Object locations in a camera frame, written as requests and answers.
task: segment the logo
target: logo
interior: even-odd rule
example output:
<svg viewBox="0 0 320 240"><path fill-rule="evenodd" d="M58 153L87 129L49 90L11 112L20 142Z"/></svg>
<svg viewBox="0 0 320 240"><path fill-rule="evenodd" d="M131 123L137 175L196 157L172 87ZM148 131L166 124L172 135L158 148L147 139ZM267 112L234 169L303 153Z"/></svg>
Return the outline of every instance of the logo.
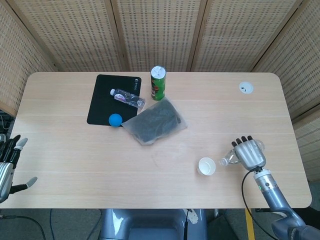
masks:
<svg viewBox="0 0 320 240"><path fill-rule="evenodd" d="M139 80L136 78L136 79L134 80L133 90L137 90L137 88L138 88L138 82L139 82Z"/></svg>

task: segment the white paper cup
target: white paper cup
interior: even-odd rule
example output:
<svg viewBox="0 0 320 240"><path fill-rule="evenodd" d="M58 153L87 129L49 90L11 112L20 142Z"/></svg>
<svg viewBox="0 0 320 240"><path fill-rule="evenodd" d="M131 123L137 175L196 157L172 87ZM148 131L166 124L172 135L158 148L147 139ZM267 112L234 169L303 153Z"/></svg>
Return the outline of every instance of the white paper cup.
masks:
<svg viewBox="0 0 320 240"><path fill-rule="evenodd" d="M204 176L210 176L216 171L215 162L209 157L203 157L198 163L198 173Z"/></svg>

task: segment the wooden table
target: wooden table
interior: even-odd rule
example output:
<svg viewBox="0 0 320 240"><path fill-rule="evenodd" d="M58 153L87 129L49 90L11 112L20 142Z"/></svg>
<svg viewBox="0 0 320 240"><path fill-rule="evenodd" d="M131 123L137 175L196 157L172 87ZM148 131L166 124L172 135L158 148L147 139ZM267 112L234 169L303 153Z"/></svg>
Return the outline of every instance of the wooden table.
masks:
<svg viewBox="0 0 320 240"><path fill-rule="evenodd" d="M87 124L98 74L142 78L151 99L149 72L38 72L27 81L12 135L29 141L13 183L36 184L10 195L2 208L243 208L241 164L219 159L242 135L265 144L266 167L294 208L311 194L279 78L271 73L168 72L166 96L188 128L141 146L123 128ZM239 84L251 82L252 94ZM197 172L202 157L216 162L212 176ZM267 204L249 176L251 208Z"/></svg>

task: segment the blue ball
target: blue ball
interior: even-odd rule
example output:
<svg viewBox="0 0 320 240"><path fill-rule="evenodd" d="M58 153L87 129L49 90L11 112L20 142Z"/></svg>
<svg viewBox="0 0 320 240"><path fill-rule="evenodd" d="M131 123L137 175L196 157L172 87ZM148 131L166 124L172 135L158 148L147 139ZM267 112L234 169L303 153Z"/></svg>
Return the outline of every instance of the blue ball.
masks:
<svg viewBox="0 0 320 240"><path fill-rule="evenodd" d="M109 124L112 127L119 127L122 124L122 117L117 113L110 115Z"/></svg>

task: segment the yellow stripe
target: yellow stripe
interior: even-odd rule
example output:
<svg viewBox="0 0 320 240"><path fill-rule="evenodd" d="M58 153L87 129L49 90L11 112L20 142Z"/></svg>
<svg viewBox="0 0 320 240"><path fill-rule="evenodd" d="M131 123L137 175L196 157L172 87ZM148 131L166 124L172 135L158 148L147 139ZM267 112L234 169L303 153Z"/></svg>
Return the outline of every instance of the yellow stripe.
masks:
<svg viewBox="0 0 320 240"><path fill-rule="evenodd" d="M245 209L246 229L248 231L248 240L255 240L254 224L247 209Z"/></svg>

